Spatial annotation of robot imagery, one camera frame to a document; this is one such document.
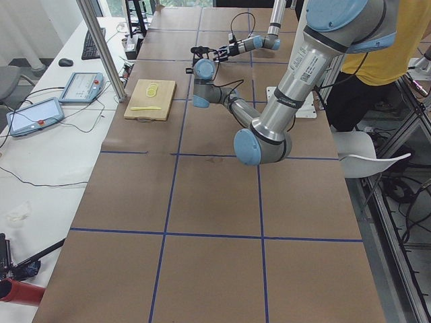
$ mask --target keyboard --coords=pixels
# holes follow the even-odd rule
[[[106,28],[101,28],[100,31],[103,34],[103,37],[105,37]],[[82,50],[81,59],[99,59],[100,55],[96,48],[96,44],[94,44],[94,40],[92,38],[92,35],[90,34],[90,31],[87,31],[86,39],[84,40],[84,49]]]

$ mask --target red cylinder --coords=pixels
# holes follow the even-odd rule
[[[0,281],[0,301],[10,301],[11,303],[39,306],[45,288],[35,286],[13,279]]]

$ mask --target label on robot arm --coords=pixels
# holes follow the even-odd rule
[[[300,67],[295,72],[295,79],[299,79],[307,85],[313,84],[322,71],[322,68],[326,66],[326,61],[326,59],[317,55],[305,57]]]
[[[296,56],[289,64],[289,68],[292,70],[293,74],[295,74],[295,70],[299,68],[302,63],[302,60],[306,56],[307,51],[304,47],[299,48],[299,51],[296,53]]]

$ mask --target window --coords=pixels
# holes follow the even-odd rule
[[[105,16],[124,17],[123,3],[124,0],[98,0]],[[141,1],[145,6],[146,13],[152,14],[151,2],[154,5],[154,0]],[[160,0],[160,4],[165,7],[212,7],[213,0]],[[133,3],[130,2],[130,8],[133,8]]]

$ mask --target tablet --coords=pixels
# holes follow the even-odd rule
[[[102,91],[103,74],[99,72],[75,72],[67,82],[59,101],[62,104],[89,104]]]
[[[57,98],[47,99],[6,114],[12,137],[25,136],[45,129],[63,120],[64,117]]]

